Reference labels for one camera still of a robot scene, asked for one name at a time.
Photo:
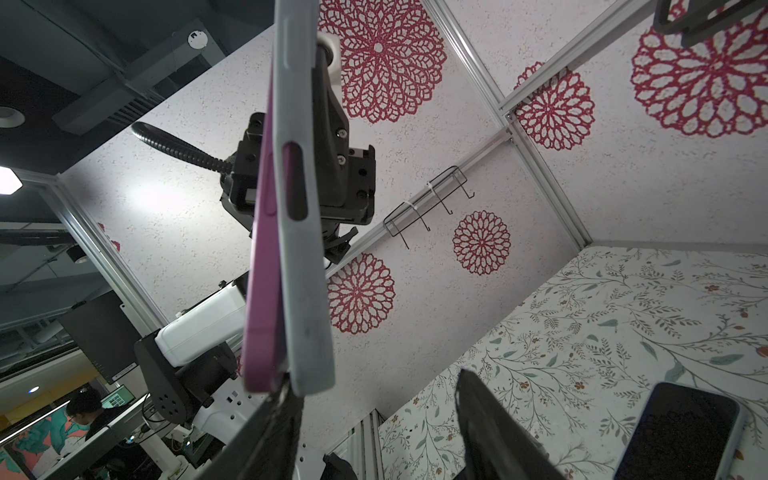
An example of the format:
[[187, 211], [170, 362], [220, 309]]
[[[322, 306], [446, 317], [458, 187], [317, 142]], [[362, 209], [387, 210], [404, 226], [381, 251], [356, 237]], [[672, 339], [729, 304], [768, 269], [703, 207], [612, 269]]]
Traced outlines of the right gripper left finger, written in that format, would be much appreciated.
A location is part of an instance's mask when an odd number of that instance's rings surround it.
[[202, 480], [290, 479], [295, 470], [304, 400], [289, 383], [270, 394], [198, 477]]

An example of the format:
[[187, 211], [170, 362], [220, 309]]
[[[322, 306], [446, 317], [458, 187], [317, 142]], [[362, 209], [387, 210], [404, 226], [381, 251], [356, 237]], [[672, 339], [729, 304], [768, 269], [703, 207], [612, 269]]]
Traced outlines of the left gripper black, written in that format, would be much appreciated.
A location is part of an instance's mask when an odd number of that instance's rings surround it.
[[[312, 119], [320, 216], [325, 223], [368, 225], [375, 213], [375, 149], [349, 146], [349, 120], [341, 101], [341, 70], [339, 38], [319, 32], [312, 69]], [[246, 177], [240, 185], [245, 192], [237, 196], [245, 202], [244, 208], [237, 208], [231, 201], [238, 183], [229, 175], [220, 176], [222, 207], [248, 231], [252, 229], [265, 120], [264, 112], [253, 113], [244, 134]]]

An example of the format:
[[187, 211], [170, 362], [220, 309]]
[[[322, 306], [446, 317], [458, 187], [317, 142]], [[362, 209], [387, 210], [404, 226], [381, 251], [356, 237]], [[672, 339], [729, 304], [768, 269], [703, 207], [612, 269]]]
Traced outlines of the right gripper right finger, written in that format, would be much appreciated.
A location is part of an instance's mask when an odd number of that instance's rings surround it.
[[523, 429], [479, 376], [459, 372], [455, 405], [464, 442], [458, 479], [561, 479], [541, 446]]

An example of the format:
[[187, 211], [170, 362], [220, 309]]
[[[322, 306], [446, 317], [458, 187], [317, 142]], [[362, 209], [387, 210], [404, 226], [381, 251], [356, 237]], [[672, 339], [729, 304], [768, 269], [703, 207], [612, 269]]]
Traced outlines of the black phone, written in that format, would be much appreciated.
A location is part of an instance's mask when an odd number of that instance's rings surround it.
[[269, 94], [256, 190], [241, 351], [243, 382], [245, 388], [254, 393], [277, 390], [286, 368], [273, 120], [273, 95]]

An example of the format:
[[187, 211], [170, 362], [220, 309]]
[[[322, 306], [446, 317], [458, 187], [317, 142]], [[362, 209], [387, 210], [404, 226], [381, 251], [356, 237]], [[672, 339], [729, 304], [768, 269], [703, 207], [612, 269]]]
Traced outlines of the light blue phone case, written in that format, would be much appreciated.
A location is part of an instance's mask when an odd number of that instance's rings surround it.
[[275, 5], [274, 176], [287, 355], [292, 389], [299, 397], [335, 384], [314, 155], [317, 21], [315, 1]]

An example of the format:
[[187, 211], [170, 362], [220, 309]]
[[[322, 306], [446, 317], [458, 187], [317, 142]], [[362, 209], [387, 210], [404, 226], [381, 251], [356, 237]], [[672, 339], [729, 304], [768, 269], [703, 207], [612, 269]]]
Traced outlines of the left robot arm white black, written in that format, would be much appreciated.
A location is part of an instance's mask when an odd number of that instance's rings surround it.
[[341, 105], [339, 38], [320, 33], [312, 78], [313, 165], [317, 225], [305, 218], [301, 149], [274, 144], [272, 111], [254, 113], [237, 151], [225, 160], [144, 122], [132, 126], [145, 144], [217, 172], [222, 202], [251, 228], [249, 271], [194, 305], [134, 347], [158, 413], [232, 441], [255, 411], [254, 393], [289, 386], [305, 397], [335, 382], [325, 284], [299, 267], [320, 242], [339, 263], [375, 211], [375, 151], [349, 144]]

